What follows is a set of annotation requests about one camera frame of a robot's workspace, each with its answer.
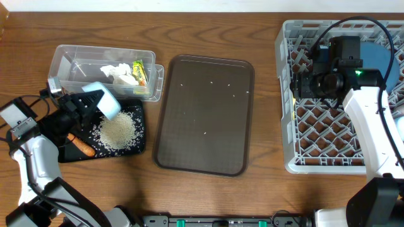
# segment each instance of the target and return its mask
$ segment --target black tray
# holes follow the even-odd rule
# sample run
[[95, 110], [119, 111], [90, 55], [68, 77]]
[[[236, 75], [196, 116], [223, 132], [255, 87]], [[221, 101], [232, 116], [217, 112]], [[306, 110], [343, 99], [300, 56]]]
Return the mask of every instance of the black tray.
[[145, 115], [143, 113], [143, 104], [138, 99], [128, 99], [128, 100], [118, 100], [121, 104], [121, 111], [132, 112], [133, 120], [136, 122], [136, 130], [143, 131], [140, 136], [140, 141], [136, 146], [133, 146], [130, 150], [118, 150], [109, 153], [103, 146], [99, 146], [98, 142], [93, 140], [93, 135], [90, 131], [93, 129], [93, 125], [99, 125], [102, 116], [100, 111], [94, 114], [90, 125], [84, 128], [82, 131], [73, 130], [71, 133], [77, 138], [81, 139], [91, 147], [95, 149], [96, 155], [94, 157], [89, 157], [83, 154], [73, 143], [67, 144], [63, 148], [59, 148], [59, 162], [66, 163], [72, 161], [82, 161], [91, 160], [97, 158], [108, 158], [114, 156], [125, 156], [131, 154], [141, 154], [145, 149], [146, 144], [146, 125], [145, 125]]
[[247, 167], [254, 68], [180, 55], [165, 85], [153, 159], [162, 168], [237, 176]]

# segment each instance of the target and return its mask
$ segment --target yellow packet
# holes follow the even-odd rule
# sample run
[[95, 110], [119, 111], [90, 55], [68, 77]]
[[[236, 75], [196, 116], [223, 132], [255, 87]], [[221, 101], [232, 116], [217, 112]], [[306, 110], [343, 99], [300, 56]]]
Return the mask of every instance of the yellow packet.
[[139, 82], [140, 86], [146, 86], [147, 78], [145, 73], [145, 68], [143, 67], [143, 61], [133, 62], [133, 76]]

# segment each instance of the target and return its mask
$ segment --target clear plastic container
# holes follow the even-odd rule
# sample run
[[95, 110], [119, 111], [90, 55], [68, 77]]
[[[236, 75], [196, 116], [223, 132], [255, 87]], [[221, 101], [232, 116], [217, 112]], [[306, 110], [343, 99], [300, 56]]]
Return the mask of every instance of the clear plastic container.
[[[110, 47], [89, 47], [60, 45], [57, 47], [50, 65], [49, 78], [57, 76], [67, 93], [83, 92], [81, 87], [99, 81], [117, 98], [137, 97], [155, 100], [156, 83], [159, 75], [155, 65], [156, 55], [149, 50], [131, 50]], [[102, 66], [128, 64], [142, 60], [148, 82], [146, 86], [112, 84], [112, 76], [107, 77]]]

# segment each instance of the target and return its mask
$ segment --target green clip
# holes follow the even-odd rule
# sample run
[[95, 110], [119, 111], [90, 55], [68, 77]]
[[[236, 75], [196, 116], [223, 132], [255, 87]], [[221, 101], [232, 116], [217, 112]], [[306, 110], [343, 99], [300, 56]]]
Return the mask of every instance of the green clip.
[[185, 227], [185, 220], [177, 220], [177, 227]]
[[266, 227], [266, 221], [258, 221], [258, 227]]

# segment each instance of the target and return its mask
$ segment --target wire grid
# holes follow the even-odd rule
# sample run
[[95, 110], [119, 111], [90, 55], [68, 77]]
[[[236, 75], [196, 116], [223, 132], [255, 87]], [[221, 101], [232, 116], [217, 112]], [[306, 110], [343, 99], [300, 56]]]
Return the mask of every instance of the wire grid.
[[[343, 35], [352, 30], [364, 30], [369, 23], [344, 23], [329, 32], [320, 44], [328, 45], [329, 39]], [[400, 65], [400, 80], [391, 92], [388, 100], [393, 116], [396, 106], [404, 103], [404, 41], [403, 29], [390, 31], [393, 36], [395, 57]], [[312, 71], [312, 60], [306, 56], [311, 45], [317, 40], [321, 30], [315, 32], [301, 30], [294, 34], [297, 38], [287, 38], [288, 64], [291, 77], [296, 73]], [[381, 30], [374, 29], [369, 35], [361, 35], [362, 42], [374, 42], [388, 50], [390, 45]], [[336, 101], [326, 100], [334, 106]], [[330, 110], [319, 99], [302, 99], [294, 104], [296, 165], [353, 166], [364, 165], [362, 150], [355, 129], [343, 111], [342, 105], [337, 110]]]

